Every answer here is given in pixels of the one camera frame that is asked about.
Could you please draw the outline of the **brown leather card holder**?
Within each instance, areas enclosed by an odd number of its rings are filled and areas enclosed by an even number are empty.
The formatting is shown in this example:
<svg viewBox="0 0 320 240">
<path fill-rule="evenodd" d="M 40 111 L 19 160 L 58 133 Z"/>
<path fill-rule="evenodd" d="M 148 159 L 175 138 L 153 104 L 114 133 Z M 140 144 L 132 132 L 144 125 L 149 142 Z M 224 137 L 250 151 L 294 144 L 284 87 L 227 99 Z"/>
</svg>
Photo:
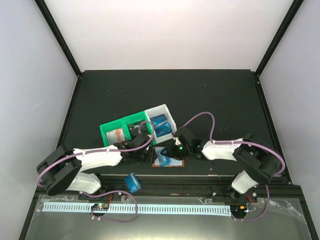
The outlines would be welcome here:
<svg viewBox="0 0 320 240">
<path fill-rule="evenodd" d="M 152 167 L 184 167 L 185 161 L 167 157 L 161 154 L 164 147 L 156 147 L 155 153 L 157 158 L 151 164 Z"/>
</svg>

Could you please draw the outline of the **dropped blue credit card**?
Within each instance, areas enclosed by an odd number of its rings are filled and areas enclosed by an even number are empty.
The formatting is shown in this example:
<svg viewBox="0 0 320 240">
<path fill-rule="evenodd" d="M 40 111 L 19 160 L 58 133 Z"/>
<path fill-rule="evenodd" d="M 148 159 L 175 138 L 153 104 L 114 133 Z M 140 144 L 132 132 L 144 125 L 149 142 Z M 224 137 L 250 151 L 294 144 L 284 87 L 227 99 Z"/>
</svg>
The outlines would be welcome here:
<svg viewBox="0 0 320 240">
<path fill-rule="evenodd" d="M 131 194 L 134 194 L 142 188 L 139 180 L 133 172 L 124 177 L 124 182 Z"/>
</svg>

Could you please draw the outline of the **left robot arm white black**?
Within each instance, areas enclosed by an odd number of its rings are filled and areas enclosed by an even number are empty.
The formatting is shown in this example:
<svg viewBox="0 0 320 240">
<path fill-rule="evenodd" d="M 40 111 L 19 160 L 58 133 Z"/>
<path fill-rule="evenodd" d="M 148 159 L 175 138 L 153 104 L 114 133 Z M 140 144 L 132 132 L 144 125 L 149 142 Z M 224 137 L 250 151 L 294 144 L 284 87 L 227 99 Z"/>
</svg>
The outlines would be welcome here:
<svg viewBox="0 0 320 240">
<path fill-rule="evenodd" d="M 140 133 L 133 140 L 102 148 L 71 149 L 61 145 L 36 167 L 37 185 L 50 196 L 77 191 L 101 200 L 114 187 L 108 186 L 100 172 L 92 170 L 149 161 L 154 155 L 153 140 L 152 134 Z"/>
</svg>

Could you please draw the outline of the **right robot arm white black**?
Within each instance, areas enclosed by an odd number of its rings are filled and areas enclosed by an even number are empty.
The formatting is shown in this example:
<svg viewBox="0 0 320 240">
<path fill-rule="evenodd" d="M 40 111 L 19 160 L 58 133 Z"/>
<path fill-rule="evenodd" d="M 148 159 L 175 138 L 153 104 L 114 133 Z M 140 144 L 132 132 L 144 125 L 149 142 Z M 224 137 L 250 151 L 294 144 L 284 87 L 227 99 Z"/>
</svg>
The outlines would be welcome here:
<svg viewBox="0 0 320 240">
<path fill-rule="evenodd" d="M 173 134 L 173 141 L 160 154 L 180 161 L 193 157 L 237 162 L 242 171 L 234 177 L 227 195 L 230 200 L 238 202 L 249 189 L 268 185 L 285 168 L 285 162 L 278 152 L 254 140 L 256 137 L 253 134 L 235 140 L 201 140 L 184 126 Z"/>
</svg>

